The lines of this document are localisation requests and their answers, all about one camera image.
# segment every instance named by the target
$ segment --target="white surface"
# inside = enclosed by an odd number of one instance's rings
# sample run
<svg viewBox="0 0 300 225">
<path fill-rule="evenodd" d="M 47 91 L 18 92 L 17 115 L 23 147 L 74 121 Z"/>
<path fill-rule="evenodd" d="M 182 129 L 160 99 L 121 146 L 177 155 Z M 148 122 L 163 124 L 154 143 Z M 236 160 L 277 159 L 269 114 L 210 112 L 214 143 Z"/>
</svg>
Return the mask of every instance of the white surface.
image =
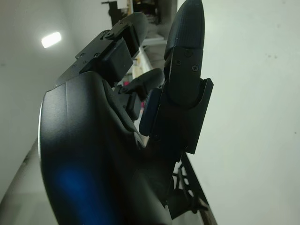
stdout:
<svg viewBox="0 0 300 225">
<path fill-rule="evenodd" d="M 300 1 L 203 0 L 215 86 L 195 156 L 220 225 L 300 224 Z"/>
<path fill-rule="evenodd" d="M 0 225 L 57 225 L 42 180 L 37 142 L 0 205 Z"/>
<path fill-rule="evenodd" d="M 57 0 L 3 0 L 0 7 L 0 201 L 38 133 L 44 93 L 74 61 L 72 36 Z M 55 31 L 62 41 L 44 49 Z"/>
<path fill-rule="evenodd" d="M 59 32 L 50 34 L 42 39 L 42 45 L 44 48 L 49 48 L 50 46 L 61 41 L 61 35 Z"/>
<path fill-rule="evenodd" d="M 108 14 L 109 5 L 101 2 L 61 0 L 78 52 L 99 33 L 112 28 L 112 21 Z"/>
</svg>

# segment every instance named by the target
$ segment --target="black mechanical part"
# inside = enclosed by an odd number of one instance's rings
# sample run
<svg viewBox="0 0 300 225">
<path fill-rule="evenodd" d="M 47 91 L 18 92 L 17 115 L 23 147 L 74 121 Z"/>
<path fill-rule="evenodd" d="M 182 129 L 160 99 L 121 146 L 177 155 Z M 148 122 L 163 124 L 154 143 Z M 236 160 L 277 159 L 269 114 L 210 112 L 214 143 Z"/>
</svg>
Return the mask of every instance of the black mechanical part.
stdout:
<svg viewBox="0 0 300 225">
<path fill-rule="evenodd" d="M 203 49 L 204 11 L 200 0 L 185 1 L 178 10 L 165 48 L 165 60 L 175 46 Z"/>
<path fill-rule="evenodd" d="M 141 101 L 144 101 L 150 91 L 154 88 L 160 87 L 164 82 L 164 73 L 161 69 L 156 68 L 149 72 L 140 75 L 129 85 L 123 87 L 121 93 L 131 94 L 136 92 Z"/>
<path fill-rule="evenodd" d="M 205 225 L 217 225 L 186 153 L 182 154 L 181 165 L 173 176 L 176 177 L 176 186 L 168 197 L 168 207 L 172 219 L 187 211 L 195 214 L 199 211 Z"/>
<path fill-rule="evenodd" d="M 185 12 L 197 13 L 191 8 L 203 11 L 201 2 L 196 7 L 193 2 L 184 3 L 177 23 L 190 21 Z M 103 31 L 76 56 L 58 87 L 45 94 L 39 154 L 49 201 L 61 225 L 170 225 L 187 208 L 209 211 L 185 154 L 195 152 L 213 88 L 210 79 L 200 78 L 201 39 L 193 42 L 200 45 L 183 45 L 187 29 L 179 22 L 177 31 L 176 25 L 172 29 L 177 40 L 168 41 L 163 86 L 157 88 L 163 76 L 156 70 L 156 78 L 145 75 L 128 90 L 112 90 L 137 55 L 146 24 L 144 15 L 133 14 Z M 149 93 L 148 87 L 155 89 Z M 144 147 L 132 120 L 147 94 L 140 129 L 150 138 Z M 187 175 L 179 172 L 178 178 L 189 184 L 175 192 L 173 171 L 180 159 Z"/>
<path fill-rule="evenodd" d="M 144 158 L 136 144 L 141 140 L 113 95 L 99 74 L 86 72 L 44 97 L 39 151 L 54 214 L 62 225 L 170 225 L 135 160 Z"/>
<path fill-rule="evenodd" d="M 125 75 L 123 71 L 128 71 L 139 53 L 139 45 L 147 34 L 147 24 L 145 15 L 134 13 L 119 21 L 110 31 L 101 32 L 76 55 L 76 62 L 58 78 L 56 85 L 59 86 L 84 72 L 94 71 L 114 86 Z"/>
<path fill-rule="evenodd" d="M 119 99 L 122 107 L 126 110 L 127 114 L 130 116 L 131 120 L 137 120 L 141 111 L 141 101 L 137 93 L 133 92 L 131 94 L 123 94 L 120 90 L 123 87 L 121 85 L 114 89 L 114 93 Z"/>
<path fill-rule="evenodd" d="M 112 26 L 114 26 L 118 21 L 123 19 L 124 14 L 122 13 L 122 11 L 120 9 L 118 9 L 117 1 L 106 1 L 106 2 L 102 2 L 101 4 L 109 5 L 108 14 L 111 17 Z"/>
<path fill-rule="evenodd" d="M 153 122 L 155 121 L 158 110 L 160 96 L 161 89 L 159 88 L 153 89 L 148 96 L 139 126 L 139 131 L 144 136 L 149 136 L 151 133 Z"/>
</svg>

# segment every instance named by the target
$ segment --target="fluorescent light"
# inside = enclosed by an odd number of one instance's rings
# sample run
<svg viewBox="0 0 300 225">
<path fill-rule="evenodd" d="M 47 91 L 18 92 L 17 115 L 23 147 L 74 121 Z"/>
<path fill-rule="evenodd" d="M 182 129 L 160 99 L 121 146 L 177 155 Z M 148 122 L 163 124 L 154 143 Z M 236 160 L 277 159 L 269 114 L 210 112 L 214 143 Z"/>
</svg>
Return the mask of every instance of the fluorescent light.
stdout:
<svg viewBox="0 0 300 225">
<path fill-rule="evenodd" d="M 44 48 L 48 48 L 57 42 L 61 41 L 61 35 L 59 32 L 50 34 L 42 39 L 42 45 Z"/>
</svg>

